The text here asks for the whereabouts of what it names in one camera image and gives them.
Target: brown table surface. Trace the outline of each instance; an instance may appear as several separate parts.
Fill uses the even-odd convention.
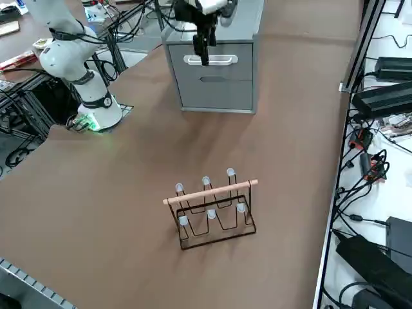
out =
[[[359,10],[266,4],[256,115],[182,113],[152,52],[110,87],[135,107],[113,133],[55,127],[1,182],[0,256],[81,309],[310,307]],[[162,200],[228,167],[259,180],[257,234],[182,252]]]

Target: wooden dowel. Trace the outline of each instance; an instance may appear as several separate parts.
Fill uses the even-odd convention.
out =
[[[167,198],[163,200],[163,204],[168,205],[168,204],[178,203],[180,201],[189,201],[195,198],[202,198],[204,196],[209,196],[213,194],[219,194],[219,193],[224,193],[227,191],[239,190],[239,189],[247,188],[247,187],[250,187],[251,185],[257,185],[257,184],[258,184],[257,179],[249,180],[247,182],[235,183],[234,185],[227,185],[226,187],[219,187],[219,188],[210,189],[206,191],[199,191],[199,192],[190,193],[186,195],[176,196],[174,198]]]

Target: metal drawer handle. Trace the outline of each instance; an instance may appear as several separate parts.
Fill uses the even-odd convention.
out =
[[[190,66],[201,66],[199,56],[186,55],[183,61]],[[239,59],[236,55],[210,55],[209,66],[230,66],[232,63],[238,63]]]

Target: drying rack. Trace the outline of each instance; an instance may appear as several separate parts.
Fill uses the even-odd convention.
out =
[[[203,191],[191,194],[186,194],[183,185],[178,183],[176,196],[163,200],[176,224],[182,250],[256,233],[252,186],[258,181],[237,183],[233,169],[227,169],[227,175],[229,185],[214,188],[210,178],[205,176]],[[196,200],[201,202],[191,205]]]

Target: white desk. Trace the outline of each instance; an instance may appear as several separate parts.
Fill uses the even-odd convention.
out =
[[[351,130],[352,128],[348,126],[347,133]],[[347,140],[344,153],[349,149]],[[412,149],[412,138],[403,141],[398,140],[398,143],[408,149]],[[409,187],[406,181],[406,174],[412,174],[412,155],[389,143],[381,134],[377,134],[374,136],[368,152],[370,154],[375,154],[382,149],[388,151],[387,161],[390,164],[389,171],[386,174],[388,179],[384,183],[374,183],[371,192],[364,198],[352,203],[345,210],[345,213],[359,214],[364,219],[386,221],[392,216],[412,221],[412,187]],[[352,150],[343,160],[342,164],[353,157],[358,151],[359,150],[357,149]],[[354,159],[353,163],[355,164],[355,167],[351,169],[345,168],[341,173],[339,187],[344,187],[346,190],[350,189],[361,177],[359,159]],[[362,195],[367,190],[368,188],[363,189],[353,198]],[[344,203],[341,208],[352,199],[349,199]],[[381,245],[386,244],[385,226],[370,222],[353,222],[349,218],[345,218],[345,220],[367,240]],[[353,234],[340,218],[335,221],[333,228]],[[336,300],[339,298],[339,292],[346,285],[355,281],[363,281],[356,271],[354,271],[352,267],[336,253],[336,246],[338,243],[339,240],[336,236],[332,235],[330,238],[330,248],[324,281],[325,289]],[[351,305],[353,296],[360,290],[362,290],[362,287],[350,288],[344,294],[343,303]],[[332,302],[324,296],[321,308],[326,304],[332,304]]]
[[[399,5],[399,1],[388,0],[385,4],[383,12],[395,13]],[[412,10],[408,8],[410,6],[408,1],[405,2],[404,10]],[[402,24],[401,18],[396,19],[393,15],[382,14],[378,25],[375,29],[373,37],[383,37],[386,35],[393,35],[400,45],[403,45],[407,35],[412,34],[412,25]],[[379,57],[412,57],[412,37],[408,38],[408,44],[405,48],[398,48],[391,37],[385,39],[372,39],[368,48],[367,57],[379,58]],[[366,59],[365,73],[374,71],[376,60]],[[369,76],[364,78],[364,89],[372,89],[372,87],[389,86],[394,83],[391,82],[379,82],[375,77]],[[348,126],[345,136],[352,131],[352,127]],[[343,153],[346,153],[348,148],[348,139],[346,139],[345,148]],[[398,144],[403,147],[412,150],[412,138],[396,139]],[[412,178],[412,155],[401,150],[397,146],[389,143],[385,138],[376,133],[373,137],[372,144],[368,149],[370,154],[378,153],[380,150],[386,149],[388,152],[387,161],[390,164],[388,173],[386,174],[387,180],[384,183],[374,183],[372,185],[371,192],[352,203],[346,210],[346,214],[359,214],[364,219],[382,220],[386,221],[390,216],[400,218],[407,221],[412,221],[412,187],[407,184],[407,176]],[[359,150],[354,149],[351,153],[342,161],[345,164],[347,160],[357,154]],[[341,173],[339,179],[339,186],[344,187],[346,190],[351,189],[352,186],[361,178],[361,168],[359,163],[359,157],[354,159],[353,163],[355,167],[349,169],[345,168]],[[364,194],[368,188],[364,188],[354,197],[345,202],[341,208],[343,208],[352,199]],[[354,222],[345,217],[345,220],[353,227],[359,234],[363,235],[367,240],[380,245],[386,244],[386,229],[383,225],[370,222]],[[334,229],[341,230],[353,234],[349,228],[338,218],[332,225]],[[356,281],[364,281],[354,269],[352,269],[340,255],[336,253],[339,240],[334,234],[331,235],[329,250],[326,252],[326,242],[324,246],[324,253],[327,256],[325,261],[325,277],[324,287],[326,291],[335,299],[339,300],[340,291],[348,284]],[[351,305],[353,296],[363,286],[352,287],[343,295],[342,302],[344,304]],[[327,304],[333,303],[323,294],[321,300],[321,306],[324,308]]]

